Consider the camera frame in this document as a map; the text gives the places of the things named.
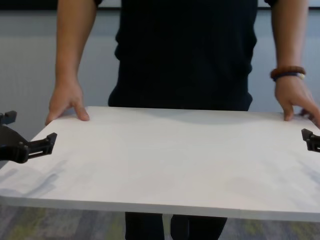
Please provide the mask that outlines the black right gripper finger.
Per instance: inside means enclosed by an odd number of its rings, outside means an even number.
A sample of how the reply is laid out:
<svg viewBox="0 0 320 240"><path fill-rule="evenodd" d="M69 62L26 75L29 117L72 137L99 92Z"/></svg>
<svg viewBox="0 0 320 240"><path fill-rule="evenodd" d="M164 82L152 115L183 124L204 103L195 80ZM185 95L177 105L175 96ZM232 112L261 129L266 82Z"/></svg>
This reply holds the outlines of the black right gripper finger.
<svg viewBox="0 0 320 240"><path fill-rule="evenodd" d="M315 135L312 131L308 129L301 130L302 139L306 143L308 151L319 152L320 151L320 137Z"/></svg>

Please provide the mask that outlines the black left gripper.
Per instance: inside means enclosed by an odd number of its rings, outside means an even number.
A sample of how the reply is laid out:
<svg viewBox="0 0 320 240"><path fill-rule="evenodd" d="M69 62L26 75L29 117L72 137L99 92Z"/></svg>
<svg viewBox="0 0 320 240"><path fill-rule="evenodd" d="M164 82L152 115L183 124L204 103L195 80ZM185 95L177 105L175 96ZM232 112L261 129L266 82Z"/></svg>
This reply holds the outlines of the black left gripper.
<svg viewBox="0 0 320 240"><path fill-rule="evenodd" d="M16 121L17 112L0 113L0 160L24 164L29 159L51 155L57 139L56 133L28 142L19 133L5 126Z"/></svg>

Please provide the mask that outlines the person left hand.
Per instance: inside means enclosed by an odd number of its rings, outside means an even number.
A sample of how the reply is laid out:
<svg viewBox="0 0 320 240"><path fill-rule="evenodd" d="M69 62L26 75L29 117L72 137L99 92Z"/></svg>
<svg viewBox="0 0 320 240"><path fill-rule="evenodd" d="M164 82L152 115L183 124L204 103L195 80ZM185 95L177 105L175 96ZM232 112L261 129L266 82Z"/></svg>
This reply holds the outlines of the person left hand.
<svg viewBox="0 0 320 240"><path fill-rule="evenodd" d="M284 76L276 80L275 98L282 107L284 120L294 116L294 106L302 108L301 115L308 118L319 128L320 108L313 99L305 82L297 76Z"/></svg>

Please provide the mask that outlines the person right hand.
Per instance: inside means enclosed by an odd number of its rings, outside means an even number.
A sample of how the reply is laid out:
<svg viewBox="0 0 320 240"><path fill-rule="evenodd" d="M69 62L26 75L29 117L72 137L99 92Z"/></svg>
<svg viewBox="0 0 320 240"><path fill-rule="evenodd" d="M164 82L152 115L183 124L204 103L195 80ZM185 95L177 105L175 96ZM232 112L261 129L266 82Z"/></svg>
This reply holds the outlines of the person right hand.
<svg viewBox="0 0 320 240"><path fill-rule="evenodd" d="M49 112L45 120L45 125L58 119L69 109L74 110L79 120L90 120L83 102L83 91L77 78L62 78L55 83L49 102Z"/></svg>

